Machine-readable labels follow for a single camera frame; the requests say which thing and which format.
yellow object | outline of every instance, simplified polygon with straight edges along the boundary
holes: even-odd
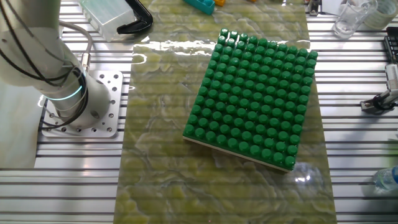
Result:
[[[224,6],[225,0],[214,0],[217,6]]]

clear plastic bottle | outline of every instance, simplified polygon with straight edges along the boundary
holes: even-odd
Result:
[[[398,166],[380,170],[374,175],[376,187],[384,190],[398,189]]]
[[[368,15],[377,9],[376,0],[347,0],[333,30],[341,38],[351,37]]]

glass beaker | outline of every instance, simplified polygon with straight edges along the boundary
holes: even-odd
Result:
[[[340,17],[333,25],[335,34],[341,38],[351,37],[366,17],[376,9],[376,0],[347,0]]]

black device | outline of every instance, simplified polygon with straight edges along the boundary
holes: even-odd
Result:
[[[387,27],[387,36],[384,37],[384,46],[391,63],[398,61],[398,27]]]
[[[138,34],[148,30],[154,23],[154,18],[139,0],[126,0],[134,11],[137,21],[117,28],[118,34]]]

black cable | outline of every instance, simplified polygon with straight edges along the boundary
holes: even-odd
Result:
[[[33,75],[23,69],[21,69],[21,67],[18,67],[18,65],[16,65],[14,62],[11,61],[11,59],[9,59],[7,57],[7,55],[4,54],[4,52],[0,49],[0,56],[13,68],[15,68],[18,72],[21,72],[24,75],[27,75],[30,78],[34,78],[35,80],[40,80],[42,81],[42,79],[36,75]],[[48,78],[47,80],[49,81],[58,81],[63,79],[63,82],[61,82],[62,84],[64,84],[66,82],[66,79],[68,78],[69,74],[73,71],[73,69],[75,69],[76,67],[71,68],[69,71],[67,71],[65,74],[57,77],[57,78]]]
[[[379,109],[379,110],[381,110],[381,111],[387,111],[387,110],[392,110],[392,109],[397,105],[396,103],[391,103],[390,105],[387,105],[386,107],[382,107],[382,106],[380,105],[380,102],[381,102],[382,100],[384,100],[385,98],[386,98],[386,96],[385,96],[385,97],[381,97],[380,94],[376,95],[376,96],[372,99],[373,106],[374,106],[376,109]]]
[[[82,71],[81,71],[80,69],[76,68],[76,67],[73,67],[68,73],[66,73],[66,74],[64,74],[64,75],[62,75],[62,76],[60,76],[60,77],[54,78],[55,81],[63,79],[63,81],[62,81],[60,84],[54,84],[54,83],[51,82],[51,79],[45,78],[45,77],[41,74],[40,70],[35,66],[35,64],[33,63],[33,61],[30,59],[30,57],[28,56],[27,52],[26,52],[25,49],[23,48],[21,42],[19,41],[19,39],[18,39],[18,37],[17,37],[17,35],[16,35],[14,29],[13,29],[12,26],[11,26],[11,23],[10,23],[9,18],[8,18],[7,14],[6,14],[5,10],[4,10],[4,6],[3,6],[1,0],[0,0],[0,10],[1,10],[1,13],[2,13],[2,15],[3,15],[3,17],[4,17],[4,20],[6,21],[6,24],[7,24],[7,26],[8,26],[8,29],[9,29],[11,35],[12,35],[12,38],[14,39],[14,41],[15,41],[15,43],[17,44],[19,50],[22,52],[23,56],[25,57],[25,59],[27,60],[27,62],[29,63],[29,65],[32,67],[32,69],[35,71],[35,73],[36,73],[39,77],[37,77],[37,76],[35,76],[35,75],[33,75],[33,74],[30,74],[30,73],[24,71],[23,69],[21,69],[20,67],[18,67],[18,66],[17,66],[15,63],[13,63],[13,62],[4,54],[4,52],[0,49],[0,55],[5,59],[5,61],[6,61],[10,66],[14,67],[16,70],[18,70],[19,72],[23,73],[24,75],[27,75],[28,77],[31,77],[31,78],[36,79],[36,80],[42,80],[42,81],[46,82],[47,84],[49,84],[49,85],[51,85],[51,86],[56,86],[56,87],[62,86],[62,85],[66,82],[66,80],[67,80],[69,74],[72,72],[74,75],[76,75],[77,79],[79,80],[80,86],[82,86],[82,90],[83,90],[83,91],[81,92],[81,97],[84,97],[84,99],[83,99],[84,102],[81,102],[81,103],[80,103],[80,106],[79,106],[79,108],[78,108],[78,110],[77,110],[77,113],[75,113],[70,119],[68,119],[66,122],[64,122],[64,123],[62,123],[62,124],[50,124],[50,123],[47,123],[47,122],[45,122],[45,121],[42,121],[43,124],[49,126],[49,127],[44,127],[44,128],[45,128],[45,129],[55,129],[55,128],[60,128],[60,127],[62,127],[62,126],[66,126],[66,125],[68,125],[68,124],[74,122],[77,118],[80,117],[81,114],[83,114],[83,112],[84,112],[84,110],[86,109],[87,104],[88,104],[88,89],[87,89],[87,83],[86,83],[86,78],[84,77],[84,75],[82,75]]]
[[[40,77],[40,79],[42,81],[45,81],[47,84],[51,85],[51,86],[61,86],[59,84],[54,84],[51,81],[49,81],[48,79],[46,79],[41,72],[39,71],[39,69],[35,66],[35,64],[32,62],[32,60],[30,59],[30,57],[28,56],[28,54],[26,53],[25,49],[23,48],[21,42],[19,41],[14,29],[11,26],[10,20],[8,19],[8,16],[4,10],[4,6],[2,4],[2,1],[0,1],[0,10],[1,13],[4,17],[4,20],[6,21],[6,24],[8,26],[8,29],[12,35],[12,38],[14,39],[15,43],[17,44],[19,50],[22,52],[22,54],[24,55],[25,59],[27,60],[27,62],[29,63],[29,65],[32,67],[32,69],[35,71],[35,73]]]

